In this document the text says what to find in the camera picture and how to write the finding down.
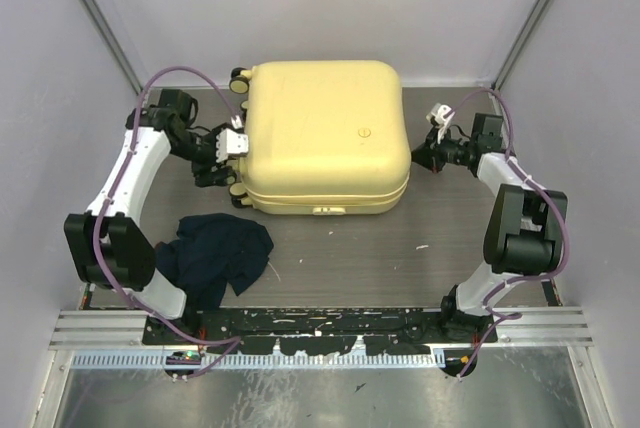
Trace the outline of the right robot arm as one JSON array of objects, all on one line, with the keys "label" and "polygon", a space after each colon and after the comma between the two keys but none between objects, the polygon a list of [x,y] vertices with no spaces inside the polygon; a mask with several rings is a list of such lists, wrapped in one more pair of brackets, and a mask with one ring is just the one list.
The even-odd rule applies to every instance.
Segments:
[{"label": "right robot arm", "polygon": [[414,163],[439,173],[448,165],[467,168],[494,196],[483,241],[483,260],[473,274],[443,297],[438,327],[459,342],[484,335],[501,319],[495,306],[514,287],[549,279],[560,268],[566,244],[567,196],[536,183],[508,153],[503,119],[478,113],[469,135],[451,134],[453,110],[437,104],[426,117],[431,129],[415,148]]}]

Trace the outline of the yellow hard-shell suitcase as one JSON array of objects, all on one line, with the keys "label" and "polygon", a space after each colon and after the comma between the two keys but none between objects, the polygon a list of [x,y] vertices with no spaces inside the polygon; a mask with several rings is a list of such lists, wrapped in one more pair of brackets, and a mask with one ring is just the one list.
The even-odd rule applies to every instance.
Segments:
[{"label": "yellow hard-shell suitcase", "polygon": [[375,60],[275,61],[236,69],[248,153],[229,193],[274,215],[372,215],[404,194],[411,154],[402,84]]}]

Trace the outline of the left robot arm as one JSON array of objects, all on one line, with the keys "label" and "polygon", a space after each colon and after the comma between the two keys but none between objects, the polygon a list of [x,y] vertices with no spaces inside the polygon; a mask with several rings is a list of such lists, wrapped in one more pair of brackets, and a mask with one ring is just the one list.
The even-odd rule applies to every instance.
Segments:
[{"label": "left robot arm", "polygon": [[139,223],[152,182],[169,156],[206,167],[215,184],[226,185],[233,155],[248,150],[243,115],[205,135],[193,130],[197,100],[179,89],[164,89],[155,104],[141,104],[127,117],[122,148],[98,195],[80,214],[70,214],[64,234],[81,281],[112,290],[131,308],[164,325],[178,344],[204,344],[199,318],[187,295],[156,266],[155,251]]}]

